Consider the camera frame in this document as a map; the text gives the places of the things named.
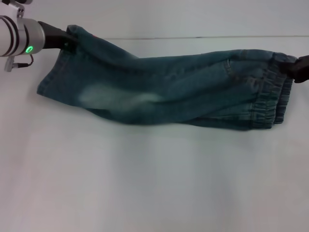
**green indicator light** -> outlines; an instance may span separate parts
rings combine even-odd
[[[33,50],[33,47],[30,46],[30,47],[27,48],[26,53],[29,53],[29,52],[31,52],[32,50]]]

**blue denim jeans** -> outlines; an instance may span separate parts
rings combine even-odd
[[[137,58],[78,26],[74,52],[62,50],[38,94],[134,125],[185,123],[236,130],[283,122],[292,79],[263,50]]]

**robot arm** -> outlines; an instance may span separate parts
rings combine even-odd
[[[6,15],[0,15],[0,57],[8,57],[5,70],[23,68],[28,64],[15,64],[14,57],[32,55],[47,48],[63,49],[65,43],[77,40],[65,31],[43,22],[24,18],[25,7],[32,0],[1,0],[8,5]]]

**wrinkled fabric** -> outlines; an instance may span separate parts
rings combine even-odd
[[[263,50],[137,58],[79,26],[38,94],[134,125],[185,123],[235,130],[283,122],[292,79],[280,62],[296,58]]]

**white wall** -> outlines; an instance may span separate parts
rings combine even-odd
[[[35,1],[29,16],[110,38],[308,33],[301,0],[58,2]],[[309,38],[111,42],[139,57],[238,48],[309,54]],[[308,230],[309,82],[293,85],[286,121],[271,130],[132,127],[36,95],[57,54],[0,70],[1,232]]]

